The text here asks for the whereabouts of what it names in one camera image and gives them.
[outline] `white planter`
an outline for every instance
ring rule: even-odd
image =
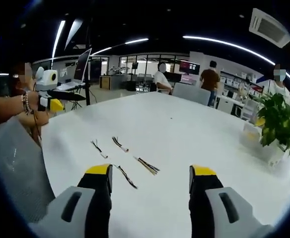
[[[283,152],[278,147],[278,141],[273,141],[269,146],[263,147],[260,144],[261,129],[246,123],[240,136],[240,143],[245,146],[249,152],[264,161],[269,167],[275,167],[284,157],[288,156],[288,152]]]

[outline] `white shirt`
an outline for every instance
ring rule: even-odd
[[[157,72],[154,74],[154,82],[155,82],[155,84],[157,84],[157,83],[161,83],[162,85],[171,88],[171,85],[170,85],[170,83],[168,82],[167,78],[166,78],[165,75],[164,75],[162,72],[160,72],[160,71],[157,71]]]
[[[290,105],[290,92],[285,86],[280,87],[279,85],[276,84],[274,80],[270,80],[269,86],[264,87],[264,93],[268,94],[269,92],[272,94],[276,94],[276,93],[282,94],[286,103]]]

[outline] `cable bundle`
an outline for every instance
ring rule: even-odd
[[[122,174],[124,175],[124,177],[126,178],[127,182],[129,182],[129,184],[135,188],[135,189],[138,189],[134,183],[130,180],[130,178],[127,176],[126,172],[121,168],[121,166],[117,166],[117,165],[114,165],[115,167],[117,167],[119,169],[119,171],[122,172]]]
[[[104,158],[104,159],[107,159],[107,155],[104,155],[103,153],[102,153],[102,150],[98,147],[98,145],[97,145],[97,140],[95,140],[95,142],[94,141],[91,141],[91,143],[95,146],[95,148],[100,152],[100,154],[101,154],[101,156]]]
[[[156,175],[158,171],[160,171],[158,168],[156,168],[153,165],[150,165],[149,163],[145,162],[142,158],[140,157],[135,157],[133,156],[134,159],[136,159],[138,162],[140,162],[145,168],[147,168],[153,175]]]
[[[113,140],[114,143],[115,143],[118,147],[120,147],[124,152],[128,152],[128,151],[129,151],[128,148],[123,147],[123,146],[119,143],[117,137],[114,137],[114,136],[113,136],[113,137],[112,137],[112,140]]]

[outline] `potted plant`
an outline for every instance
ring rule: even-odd
[[[263,106],[257,113],[255,123],[262,129],[260,144],[263,147],[277,146],[283,154],[288,151],[290,155],[290,106],[282,94],[265,95],[257,101]]]

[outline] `gray chair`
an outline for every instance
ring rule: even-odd
[[[189,84],[176,83],[173,89],[173,96],[207,106],[210,91]]]
[[[26,222],[37,222],[55,198],[47,177],[41,148],[17,118],[0,128],[0,179]]]

